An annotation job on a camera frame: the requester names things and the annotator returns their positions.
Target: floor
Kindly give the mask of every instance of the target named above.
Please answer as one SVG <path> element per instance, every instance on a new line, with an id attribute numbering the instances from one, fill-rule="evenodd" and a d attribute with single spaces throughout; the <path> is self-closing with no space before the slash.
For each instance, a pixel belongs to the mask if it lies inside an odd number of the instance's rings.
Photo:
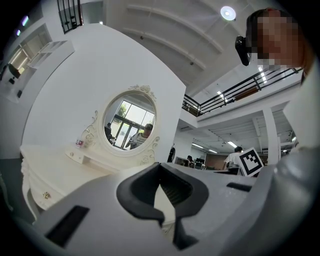
<path id="1" fill-rule="evenodd" d="M 22 194 L 21 162 L 19 158 L 0 159 L 0 172 L 6 185 L 9 204 L 13 207 L 11 213 L 32 224 L 35 220 Z"/>

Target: ceiling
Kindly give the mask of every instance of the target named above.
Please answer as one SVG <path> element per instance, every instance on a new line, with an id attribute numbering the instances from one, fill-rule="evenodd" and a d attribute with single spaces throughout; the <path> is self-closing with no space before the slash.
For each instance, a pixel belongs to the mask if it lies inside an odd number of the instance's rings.
<path id="1" fill-rule="evenodd" d="M 282 109 L 273 109 L 272 113 L 281 149 L 290 150 L 293 146 L 291 125 Z M 231 141 L 243 150 L 254 147 L 260 154 L 268 154 L 268 134 L 262 111 L 221 122 L 208 129 L 190 130 L 188 133 L 193 136 L 193 143 L 204 147 L 206 152 L 211 149 L 222 155 L 232 153 L 234 148 L 228 144 Z"/>
<path id="2" fill-rule="evenodd" d="M 247 17 L 269 6 L 268 3 L 265 0 L 113 0 L 104 13 L 107 26 L 150 50 L 186 85 L 186 93 L 194 96 L 241 63 L 234 47 L 235 39 L 238 35 L 245 36 Z M 223 6 L 235 10 L 235 20 L 222 18 Z"/>

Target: white vanity table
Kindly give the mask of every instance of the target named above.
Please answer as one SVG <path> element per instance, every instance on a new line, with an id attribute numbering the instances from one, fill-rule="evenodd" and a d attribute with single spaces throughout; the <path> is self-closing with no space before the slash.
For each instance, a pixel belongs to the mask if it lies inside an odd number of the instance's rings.
<path id="1" fill-rule="evenodd" d="M 105 116 L 112 105 L 127 94 L 143 96 L 150 102 L 154 109 L 154 127 L 147 140 L 139 147 L 133 150 L 119 150 L 107 141 L 104 129 Z M 159 127 L 157 126 L 160 124 L 159 117 L 156 97 L 150 87 L 135 85 L 111 97 L 100 112 L 95 112 L 92 124 L 81 135 L 84 147 L 78 148 L 75 144 L 63 148 L 22 145 L 20 147 L 24 157 L 21 168 L 23 173 L 22 192 L 35 220 L 40 214 L 36 204 L 43 210 L 47 210 L 63 197 L 93 179 L 125 172 L 132 167 L 143 170 L 152 165 L 155 162 L 155 147 L 160 140 Z M 166 197 L 166 200 L 164 199 L 163 195 L 164 193 L 160 196 L 161 202 L 156 199 L 155 207 L 157 209 L 164 208 L 164 212 L 171 212 L 170 215 L 174 216 L 173 206 Z M 166 223 L 173 221 L 174 219 L 171 218 L 166 219 Z"/>

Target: headphones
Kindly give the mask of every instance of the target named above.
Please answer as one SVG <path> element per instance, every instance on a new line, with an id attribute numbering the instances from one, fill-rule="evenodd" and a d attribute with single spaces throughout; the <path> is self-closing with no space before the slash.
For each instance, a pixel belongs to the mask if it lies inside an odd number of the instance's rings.
<path id="1" fill-rule="evenodd" d="M 246 47 L 246 37 L 238 35 L 235 39 L 235 49 L 239 54 L 240 60 L 243 65 L 248 66 L 251 60 L 251 52 Z"/>

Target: person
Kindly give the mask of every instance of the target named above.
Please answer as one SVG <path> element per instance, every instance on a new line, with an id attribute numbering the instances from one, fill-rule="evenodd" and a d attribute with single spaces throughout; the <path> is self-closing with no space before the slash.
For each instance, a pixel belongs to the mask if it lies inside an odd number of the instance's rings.
<path id="1" fill-rule="evenodd" d="M 234 149 L 234 153 L 229 154 L 228 157 L 224 160 L 224 164 L 223 164 L 222 170 L 226 170 L 227 169 L 227 167 L 229 166 L 228 163 L 230 164 L 232 162 L 232 163 L 237 165 L 238 163 L 237 163 L 236 156 L 240 155 L 241 151 L 242 151 L 242 147 L 237 146 Z"/>
<path id="2" fill-rule="evenodd" d="M 144 131 L 138 132 L 135 135 L 133 135 L 128 141 L 128 143 L 125 145 L 125 147 L 127 148 L 130 146 L 130 150 L 139 147 L 142 143 L 146 141 L 147 138 L 149 138 L 153 128 L 154 126 L 151 123 L 147 123 L 144 127 Z"/>
<path id="3" fill-rule="evenodd" d="M 293 18 L 277 9 L 257 10 L 246 20 L 245 44 L 258 59 L 273 59 L 275 65 L 303 68 L 301 83 L 308 75 L 315 53 Z"/>
<path id="4" fill-rule="evenodd" d="M 175 159 L 175 154 L 176 154 L 176 149 L 175 149 L 175 144 L 173 143 L 171 149 L 170 149 L 170 153 L 169 153 L 169 157 L 168 157 L 168 163 L 172 163 L 173 160 Z"/>
<path id="5" fill-rule="evenodd" d="M 188 155 L 188 157 L 186 159 L 188 160 L 188 167 L 195 168 L 195 163 L 194 163 L 194 161 L 192 159 L 192 156 Z"/>
<path id="6" fill-rule="evenodd" d="M 104 127 L 104 133 L 105 133 L 105 136 L 107 138 L 107 140 L 110 142 L 110 139 L 112 138 L 112 135 L 111 135 L 111 123 L 108 122 L 106 124 L 106 126 Z"/>

